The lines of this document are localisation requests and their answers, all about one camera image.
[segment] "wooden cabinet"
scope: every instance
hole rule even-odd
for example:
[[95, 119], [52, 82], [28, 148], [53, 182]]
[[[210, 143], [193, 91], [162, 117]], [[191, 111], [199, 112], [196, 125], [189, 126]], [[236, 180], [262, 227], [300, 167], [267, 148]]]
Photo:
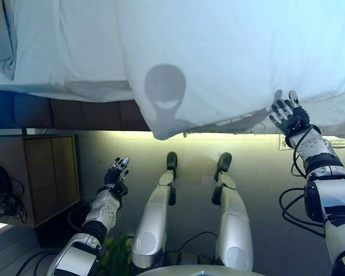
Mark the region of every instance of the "wooden cabinet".
[[[0, 136], [0, 165], [24, 186], [26, 226], [36, 227], [79, 201], [73, 135]], [[15, 181], [13, 189], [19, 189]], [[23, 225], [12, 217], [0, 223]]]

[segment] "black cable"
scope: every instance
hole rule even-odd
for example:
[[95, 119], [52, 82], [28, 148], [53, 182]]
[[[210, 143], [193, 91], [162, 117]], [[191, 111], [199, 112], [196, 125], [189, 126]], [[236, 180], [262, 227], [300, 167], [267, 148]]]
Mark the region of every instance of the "black cable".
[[57, 255], [58, 253], [46, 253], [45, 255], [41, 256], [37, 263], [36, 263], [36, 266], [34, 267], [34, 270], [33, 270], [33, 276], [37, 276], [37, 271], [39, 269], [39, 266], [40, 266], [40, 263], [48, 256], [50, 255]]
[[282, 211], [288, 215], [289, 217], [291, 217], [293, 220], [296, 220], [298, 221], [299, 223], [303, 223], [303, 224], [307, 224], [307, 225], [311, 225], [311, 226], [316, 226], [316, 227], [322, 227], [323, 228], [323, 224], [319, 224], [319, 223], [310, 223], [308, 221], [305, 221], [305, 220], [300, 220], [299, 218], [296, 218], [294, 217], [292, 214], [290, 214], [288, 212], [288, 209], [293, 206], [298, 200], [300, 200], [302, 197], [304, 197], [304, 194], [300, 195], [299, 197], [297, 197], [295, 200], [293, 200], [291, 203], [289, 203], [287, 205], [287, 207], [284, 207], [283, 206], [283, 203], [282, 203], [282, 199], [284, 197], [285, 194], [287, 194], [288, 192], [290, 191], [304, 191], [304, 188], [291, 188], [291, 189], [287, 189], [286, 191], [284, 191], [280, 196], [279, 196], [279, 204], [280, 204], [280, 207], [282, 209]]
[[293, 165], [292, 165], [292, 168], [295, 167], [298, 171], [298, 173], [306, 178], [306, 175], [300, 170], [300, 168], [298, 167], [298, 164], [297, 164], [297, 150], [298, 150], [298, 147], [300, 146], [301, 142], [303, 142], [304, 138], [307, 136], [307, 134], [313, 129], [313, 125], [311, 125], [308, 130], [303, 134], [303, 136], [301, 136], [299, 142], [297, 143], [297, 145], [295, 146], [294, 148], [294, 152], [293, 152]]
[[15, 179], [15, 178], [11, 178], [10, 180], [11, 180], [11, 181], [14, 181], [14, 182], [17, 182], [19, 185], [21, 185], [22, 192], [21, 192], [20, 195], [17, 195], [17, 197], [23, 196], [23, 194], [24, 194], [24, 186], [23, 186], [22, 182], [20, 182], [19, 180]]
[[22, 264], [22, 266], [21, 266], [21, 268], [18, 270], [16, 276], [21, 275], [23, 269], [24, 269], [24, 268], [28, 265], [28, 263], [29, 263], [32, 259], [34, 259], [35, 257], [37, 257], [37, 256], [39, 256], [39, 255], [42, 255], [42, 254], [58, 254], [58, 253], [59, 253], [59, 252], [57, 252], [57, 251], [42, 251], [42, 252], [38, 252], [38, 253], [32, 255], [31, 257], [29, 257], [29, 258]]
[[[300, 155], [298, 155], [298, 156], [296, 157], [296, 159], [295, 159], [295, 162], [296, 162], [296, 163], [297, 163], [299, 157], [300, 157]], [[294, 177], [303, 177], [303, 176], [300, 175], [300, 174], [295, 174], [295, 173], [294, 173], [294, 166], [295, 166], [295, 164], [294, 164], [294, 162], [293, 162], [292, 168], [290, 169], [290, 172], [291, 172], [292, 176], [294, 176]]]
[[74, 208], [73, 210], [71, 210], [71, 211], [68, 213], [68, 216], [67, 216], [68, 223], [69, 223], [69, 225], [70, 225], [73, 229], [75, 229], [76, 231], [80, 231], [81, 228], [80, 228], [80, 227], [77, 227], [77, 226], [71, 221], [70, 216], [71, 216], [71, 214], [72, 214], [74, 211], [80, 209], [81, 207], [84, 207], [84, 206], [87, 205], [87, 204], [90, 204], [90, 202], [83, 202], [81, 205], [77, 206], [76, 208]]
[[[297, 223], [297, 222], [295, 222], [295, 221], [299, 221], [299, 222], [301, 222], [301, 223], [303, 223], [303, 224], [312, 225], [312, 226], [316, 226], [316, 227], [323, 227], [323, 225], [321, 225], [321, 224], [315, 224], [315, 223], [310, 223], [310, 222], [307, 222], [307, 221], [304, 221], [304, 220], [300, 220], [300, 219], [298, 219], [298, 218], [292, 216], [292, 215], [288, 212], [288, 209], [289, 209], [291, 206], [293, 206], [297, 201], [299, 201], [302, 197], [304, 197], [304, 194], [299, 195], [297, 198], [295, 198], [292, 202], [290, 202], [289, 204], [287, 204], [285, 207], [283, 206], [283, 204], [282, 204], [282, 198], [283, 198], [283, 196], [284, 196], [286, 193], [288, 193], [288, 192], [290, 192], [290, 191], [295, 191], [295, 190], [304, 190], [304, 189], [303, 189], [303, 188], [291, 188], [291, 189], [288, 189], [288, 190], [284, 191], [284, 192], [280, 195], [280, 197], [279, 197], [279, 204], [280, 204], [280, 207], [281, 207], [281, 209], [282, 209], [282, 217], [283, 217], [286, 221], [288, 221], [288, 222], [290, 222], [290, 223], [292, 223], [292, 224], [294, 224], [294, 225], [296, 225], [296, 226], [298, 226], [298, 227], [300, 227], [300, 228], [302, 228], [302, 229], [304, 229], [304, 230], [307, 230], [307, 231], [309, 231], [309, 232], [311, 232], [311, 233], [313, 233], [313, 234], [315, 234], [315, 235], [317, 235], [317, 236], [325, 237], [325, 234], [324, 234], [324, 233], [320, 233], [320, 232], [318, 232], [318, 231], [315, 231], [315, 230], [313, 230], [312, 228], [303, 226], [302, 224]], [[285, 215], [288, 215], [289, 217], [293, 218], [295, 221], [294, 221], [294, 220], [290, 220], [290, 219], [287, 218]]]
[[211, 232], [211, 231], [204, 231], [204, 232], [201, 232], [201, 233], [196, 234], [195, 236], [191, 237], [191, 238], [190, 238], [189, 240], [187, 240], [186, 242], [184, 242], [183, 245], [180, 246], [180, 248], [177, 250], [177, 252], [182, 251], [182, 249], [184, 248], [184, 246], [186, 246], [189, 242], [191, 242], [192, 240], [194, 240], [195, 238], [197, 238], [197, 237], [199, 237], [199, 236], [201, 236], [201, 235], [203, 235], [203, 234], [211, 234], [211, 235], [217, 237], [217, 235], [216, 235], [215, 233]]

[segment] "cabinet door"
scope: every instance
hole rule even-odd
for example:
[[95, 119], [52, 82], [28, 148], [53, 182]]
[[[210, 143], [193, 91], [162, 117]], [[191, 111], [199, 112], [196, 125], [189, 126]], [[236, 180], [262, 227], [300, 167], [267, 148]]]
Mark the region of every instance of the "cabinet door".
[[72, 137], [52, 138], [57, 203], [63, 209], [78, 199]]
[[58, 137], [52, 138], [51, 140], [56, 181], [74, 177], [72, 138]]
[[25, 140], [34, 219], [40, 223], [57, 211], [56, 182], [51, 139]]
[[25, 140], [25, 152], [32, 190], [54, 185], [51, 139]]

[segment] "robot finger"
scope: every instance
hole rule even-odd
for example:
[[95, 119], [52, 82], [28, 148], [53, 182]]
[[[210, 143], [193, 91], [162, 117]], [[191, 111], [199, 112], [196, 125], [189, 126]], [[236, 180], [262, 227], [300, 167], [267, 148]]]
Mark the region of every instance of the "robot finger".
[[294, 90], [289, 92], [289, 99], [290, 99], [290, 102], [291, 102], [293, 108], [299, 107], [298, 95]]
[[126, 171], [124, 172], [124, 175], [121, 177], [121, 181], [124, 181], [125, 177], [126, 177], [128, 174], [129, 174], [129, 171], [126, 170]]
[[116, 164], [117, 164], [117, 162], [118, 162], [119, 160], [120, 160], [120, 158], [117, 157], [117, 158], [114, 160], [114, 162], [111, 164], [110, 168], [115, 168], [115, 167], [116, 167]]
[[280, 110], [278, 109], [277, 105], [272, 105], [272, 110], [275, 112], [276, 116], [279, 118], [280, 121], [284, 121], [285, 118], [281, 114]]
[[292, 103], [288, 99], [284, 100], [284, 102], [287, 105], [287, 108], [291, 111], [291, 114], [293, 114]]
[[288, 107], [287, 104], [285, 104], [284, 100], [279, 99], [276, 103], [281, 108], [282, 112], [285, 114], [286, 117], [289, 117], [293, 114], [293, 111], [291, 110], [291, 108]]
[[128, 163], [129, 163], [129, 157], [126, 157], [126, 158], [124, 158], [124, 159], [122, 159], [122, 160], [119, 161], [118, 167], [117, 167], [117, 168], [118, 168], [120, 171], [124, 171], [125, 168], [127, 167]]
[[280, 128], [280, 122], [274, 116], [270, 115], [270, 120], [277, 128]]

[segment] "mattress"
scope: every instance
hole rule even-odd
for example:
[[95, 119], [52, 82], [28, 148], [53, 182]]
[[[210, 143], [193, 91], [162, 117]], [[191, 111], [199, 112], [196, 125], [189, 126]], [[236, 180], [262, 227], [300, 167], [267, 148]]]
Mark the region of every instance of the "mattress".
[[14, 81], [0, 73], [0, 90], [93, 102], [133, 98], [113, 0], [12, 0], [11, 6], [17, 66]]
[[345, 1], [117, 0], [117, 18], [127, 80], [156, 138], [274, 133], [278, 89], [295, 90], [325, 134], [345, 136]]

